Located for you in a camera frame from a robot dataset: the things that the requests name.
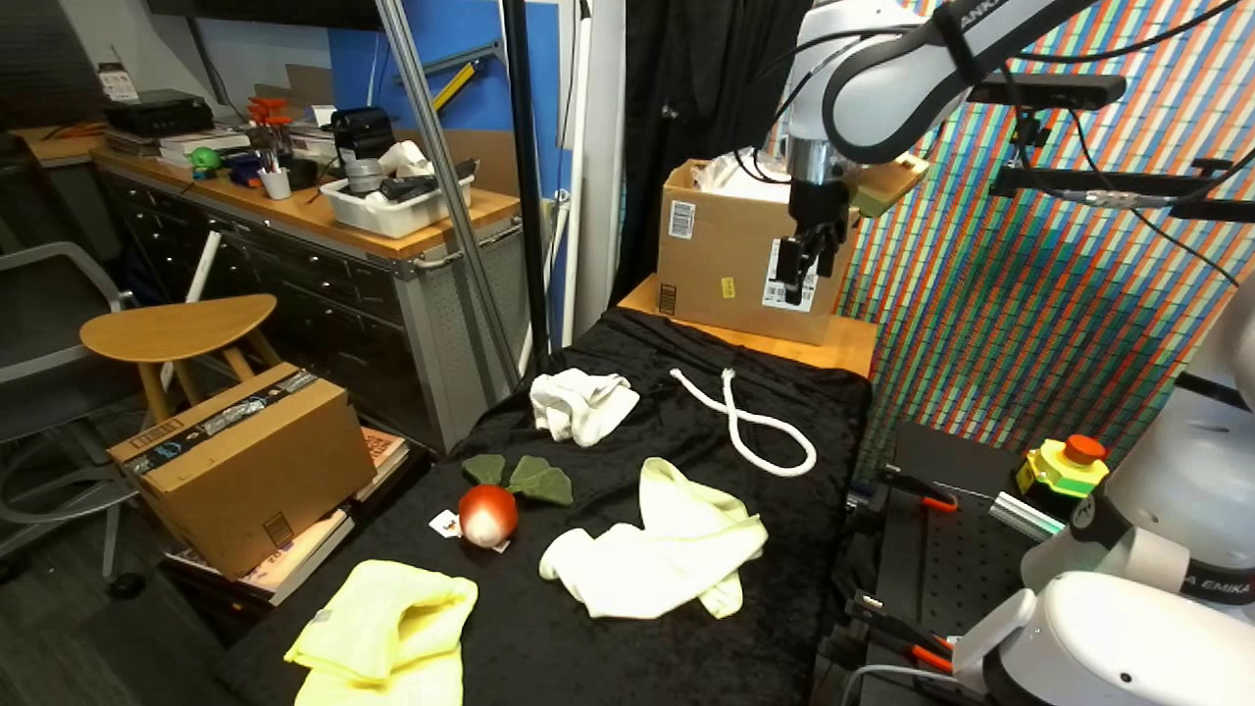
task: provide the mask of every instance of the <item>office chair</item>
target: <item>office chair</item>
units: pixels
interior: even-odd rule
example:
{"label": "office chair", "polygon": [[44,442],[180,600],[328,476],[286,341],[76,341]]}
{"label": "office chair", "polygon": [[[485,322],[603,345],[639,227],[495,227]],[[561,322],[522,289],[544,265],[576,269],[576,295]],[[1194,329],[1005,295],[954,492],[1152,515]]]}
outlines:
{"label": "office chair", "polygon": [[[77,345],[77,324],[114,305],[119,285],[77,243],[0,256],[0,526],[14,526],[0,539],[0,573],[14,575],[14,557],[60,526],[105,515],[102,575],[128,596],[140,580],[114,575],[114,549],[133,488],[89,417],[128,401],[133,375]],[[34,464],[47,450],[77,467]]]}

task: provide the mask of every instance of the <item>black curtain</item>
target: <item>black curtain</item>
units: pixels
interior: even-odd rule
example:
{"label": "black curtain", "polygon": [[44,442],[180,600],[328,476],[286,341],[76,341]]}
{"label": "black curtain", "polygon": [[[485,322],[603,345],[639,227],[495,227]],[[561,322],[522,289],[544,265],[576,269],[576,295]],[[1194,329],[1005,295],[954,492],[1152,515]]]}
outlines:
{"label": "black curtain", "polygon": [[626,3],[626,218],[617,299],[658,261],[667,171],[685,158],[763,141],[809,9],[810,0]]}

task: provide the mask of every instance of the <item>floor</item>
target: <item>floor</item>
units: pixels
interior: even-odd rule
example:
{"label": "floor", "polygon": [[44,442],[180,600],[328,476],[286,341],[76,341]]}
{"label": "floor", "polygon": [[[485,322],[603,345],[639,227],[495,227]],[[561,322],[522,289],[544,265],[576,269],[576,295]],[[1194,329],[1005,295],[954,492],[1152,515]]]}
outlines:
{"label": "floor", "polygon": [[161,573],[161,529],[127,511],[119,573],[140,573],[145,592],[114,600],[102,580],[102,518],[63,526],[26,549],[0,584],[0,701],[5,706],[231,706],[217,663],[225,645]]}

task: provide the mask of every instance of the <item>cardboard box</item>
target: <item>cardboard box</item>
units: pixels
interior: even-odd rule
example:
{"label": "cardboard box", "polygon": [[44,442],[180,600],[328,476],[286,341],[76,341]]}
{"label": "cardboard box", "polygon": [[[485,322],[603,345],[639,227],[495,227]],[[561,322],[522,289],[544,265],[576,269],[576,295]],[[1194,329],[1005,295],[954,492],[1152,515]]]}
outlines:
{"label": "cardboard box", "polygon": [[276,366],[111,446],[199,560],[250,573],[374,480],[344,388]]}
{"label": "cardboard box", "polygon": [[702,193],[697,170],[702,161],[685,161],[663,184],[658,311],[702,324],[825,341],[855,248],[855,217],[831,278],[810,276],[799,305],[787,305],[784,282],[771,278],[778,243],[792,233],[787,205]]}

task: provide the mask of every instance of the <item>white cable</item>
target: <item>white cable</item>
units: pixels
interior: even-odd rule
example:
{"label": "white cable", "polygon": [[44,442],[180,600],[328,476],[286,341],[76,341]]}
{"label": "white cable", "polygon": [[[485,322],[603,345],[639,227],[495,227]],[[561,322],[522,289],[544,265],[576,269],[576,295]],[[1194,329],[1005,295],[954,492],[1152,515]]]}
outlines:
{"label": "white cable", "polygon": [[[816,471],[816,442],[810,442],[803,433],[795,433],[792,422],[784,422],[784,421],[778,421],[778,417],[758,417],[758,413],[736,407],[736,395],[732,395],[732,375],[736,375],[736,374],[732,374],[732,367],[720,367],[720,405],[711,401],[697,383],[692,383],[680,367],[669,367],[669,375],[675,375],[697,405],[707,405],[711,413],[728,417],[732,446],[736,446],[736,456],[748,458],[758,471],[780,476],[780,480],[799,480],[799,476]],[[745,441],[740,441],[740,421],[745,421],[745,422],[758,422],[758,429],[778,429],[778,433],[792,434],[795,446],[799,446],[809,458],[795,464],[795,467],[778,467],[778,464],[753,456],[753,450],[745,446]]]}
{"label": "white cable", "polygon": [[924,681],[954,681],[954,676],[936,676],[936,672],[918,672],[918,667],[897,667],[897,663],[861,663],[846,686],[841,690],[841,706],[855,706],[859,701],[859,679],[865,676],[894,676],[894,679],[924,679]]}

